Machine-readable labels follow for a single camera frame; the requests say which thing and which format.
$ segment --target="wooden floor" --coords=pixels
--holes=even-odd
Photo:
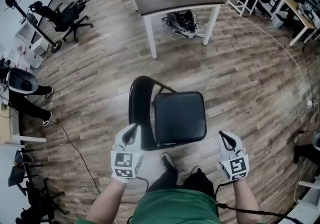
[[[52,7],[64,1],[54,0]],[[203,23],[210,10],[197,12]],[[131,83],[138,76],[150,76],[177,91],[199,91],[205,99],[207,136],[195,144],[167,150],[183,181],[196,165],[202,166],[216,187],[225,175],[218,169],[220,157],[217,133],[230,131],[242,138],[249,153],[250,173],[247,178],[262,210],[286,213],[294,205],[295,187],[305,163],[302,178],[310,181],[316,166],[310,161],[293,164],[293,139],[297,131],[314,130],[317,109],[306,107],[303,80],[290,56],[272,38],[222,7],[207,46],[201,38],[184,39],[173,35],[161,22],[152,19],[158,58],[152,59],[142,17],[134,11],[132,0],[90,0],[83,15],[88,15],[94,28],[82,27],[79,43],[69,37],[68,43],[55,54],[48,52],[35,75],[43,85],[54,87],[49,99],[32,96],[30,100],[53,112],[70,139],[81,151],[99,189],[110,182],[110,150],[119,130],[128,125],[128,99]],[[290,48],[292,32],[273,28],[268,16],[260,12],[244,17],[273,35],[286,46],[301,68],[309,95],[310,81],[314,98],[319,97],[319,46],[310,41],[302,55],[303,44]],[[55,32],[44,21],[41,27],[54,40],[63,33]],[[56,211],[56,220],[72,224],[84,218],[98,192],[78,152],[68,143],[63,130],[53,123],[42,126],[39,119],[24,118],[24,135],[47,138],[44,144],[29,144],[27,149],[36,164],[32,174],[36,184],[49,177],[49,188],[64,191],[58,202],[70,212]],[[300,137],[299,144],[311,141],[311,135]],[[146,152],[139,176],[150,183],[164,171],[162,151]],[[146,183],[129,183],[116,221],[124,224],[143,196]],[[297,196],[304,192],[298,188]],[[220,190],[218,200],[234,205],[232,186]],[[223,223],[236,222],[235,213],[221,210]],[[265,223],[276,217],[265,216]]]

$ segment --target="green shirt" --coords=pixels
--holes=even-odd
[[[162,189],[146,193],[130,224],[221,224],[216,201],[205,193],[187,189]],[[94,224],[78,219],[76,224]]]

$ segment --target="chair seat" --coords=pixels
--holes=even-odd
[[[199,92],[158,93],[154,118],[158,144],[197,142],[207,134],[204,98]]]

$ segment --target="forearm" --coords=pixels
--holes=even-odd
[[[235,194],[235,208],[259,211],[259,206],[245,178],[233,183]],[[236,212],[238,224],[257,224],[262,222],[260,215]]]
[[[107,188],[95,200],[86,220],[97,224],[112,224],[119,210],[126,183],[112,179]]]

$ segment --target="shoe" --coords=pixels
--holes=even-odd
[[[202,172],[201,167],[200,167],[199,165],[193,167],[193,169],[192,169],[192,171],[191,171],[191,174],[195,174],[199,169],[200,169],[200,171]]]
[[[43,97],[44,97],[45,99],[48,99],[49,96],[54,93],[54,91],[55,91],[55,90],[51,87],[51,92],[50,92],[49,94],[47,94],[47,95],[44,95]]]
[[[162,163],[162,166],[165,170],[167,170],[170,167],[173,167],[174,169],[176,169],[174,163],[172,162],[170,155],[168,155],[167,153],[162,154],[161,163]]]
[[[52,116],[53,116],[53,115],[52,115],[52,112],[50,112],[50,118],[49,118],[49,120],[43,121],[42,124],[43,124],[44,126],[47,126],[47,125],[49,124],[49,121],[51,120]]]
[[[300,155],[299,155],[299,152],[298,152],[298,147],[295,146],[294,147],[294,153],[293,153],[293,162],[295,164],[297,164],[299,162],[299,158],[300,158]]]

